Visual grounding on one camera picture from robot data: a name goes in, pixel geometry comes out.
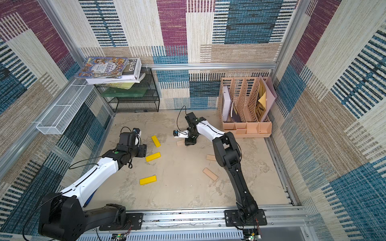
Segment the wooden block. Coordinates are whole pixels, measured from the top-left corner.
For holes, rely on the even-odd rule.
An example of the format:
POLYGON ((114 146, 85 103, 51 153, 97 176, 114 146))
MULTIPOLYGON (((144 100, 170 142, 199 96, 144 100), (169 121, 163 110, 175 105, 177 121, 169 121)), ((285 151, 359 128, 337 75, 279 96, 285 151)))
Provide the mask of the wooden block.
POLYGON ((185 141, 184 140, 180 140, 180 141, 177 141, 176 144, 177 144, 177 146, 184 146, 185 145, 185 141))
POLYGON ((216 161, 216 157, 214 155, 207 155, 206 158, 210 161, 216 161))
POLYGON ((205 168, 203 170, 203 173, 205 175, 207 175, 213 181, 217 181, 217 179, 218 179, 218 176, 215 173, 213 173, 211 170, 209 170, 208 168, 205 168))

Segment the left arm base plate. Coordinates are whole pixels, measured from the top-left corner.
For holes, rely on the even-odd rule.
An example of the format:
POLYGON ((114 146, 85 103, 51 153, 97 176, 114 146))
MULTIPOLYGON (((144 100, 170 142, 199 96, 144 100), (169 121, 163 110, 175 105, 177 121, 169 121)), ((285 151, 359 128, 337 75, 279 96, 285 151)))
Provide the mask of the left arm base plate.
POLYGON ((144 213, 126 213, 126 217, 119 217, 117 221, 111 224, 102 225, 100 231, 128 231, 140 230, 142 227, 144 213))

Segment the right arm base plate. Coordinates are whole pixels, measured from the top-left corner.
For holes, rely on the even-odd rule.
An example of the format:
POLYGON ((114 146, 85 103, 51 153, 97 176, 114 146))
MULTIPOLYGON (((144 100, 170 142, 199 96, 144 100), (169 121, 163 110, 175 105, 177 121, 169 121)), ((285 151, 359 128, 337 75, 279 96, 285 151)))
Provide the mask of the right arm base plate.
POLYGON ((266 226, 268 224, 263 209, 259 209, 253 214, 241 214, 237 209, 227 209, 224 211, 225 223, 227 227, 243 226, 266 226))

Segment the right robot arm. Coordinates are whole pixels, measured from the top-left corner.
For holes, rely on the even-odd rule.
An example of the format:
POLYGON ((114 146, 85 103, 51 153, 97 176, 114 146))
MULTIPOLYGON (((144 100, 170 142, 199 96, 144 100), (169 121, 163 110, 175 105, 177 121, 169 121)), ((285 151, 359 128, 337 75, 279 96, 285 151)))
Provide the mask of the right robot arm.
POLYGON ((242 152, 233 133, 220 131, 204 117, 196 117, 193 112, 188 113, 185 119, 189 126, 181 136, 185 138, 185 145, 195 145, 200 135, 212 142, 216 161, 226 171, 234 189, 239 219, 243 224, 253 223, 259 208, 243 176, 242 152))

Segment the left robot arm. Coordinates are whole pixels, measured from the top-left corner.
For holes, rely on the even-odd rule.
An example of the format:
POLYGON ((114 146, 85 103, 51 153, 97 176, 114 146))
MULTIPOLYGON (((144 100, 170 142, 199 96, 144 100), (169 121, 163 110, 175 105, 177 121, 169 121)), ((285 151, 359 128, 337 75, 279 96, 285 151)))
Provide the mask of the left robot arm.
POLYGON ((59 241, 75 241, 85 231, 100 226, 126 228, 130 221, 126 209, 118 204, 84 210, 86 201, 122 167, 132 167, 133 158, 146 156, 147 145, 141 143, 141 130, 120 133, 115 149, 108 150, 82 177, 59 193, 50 193, 42 201, 38 233, 59 241))

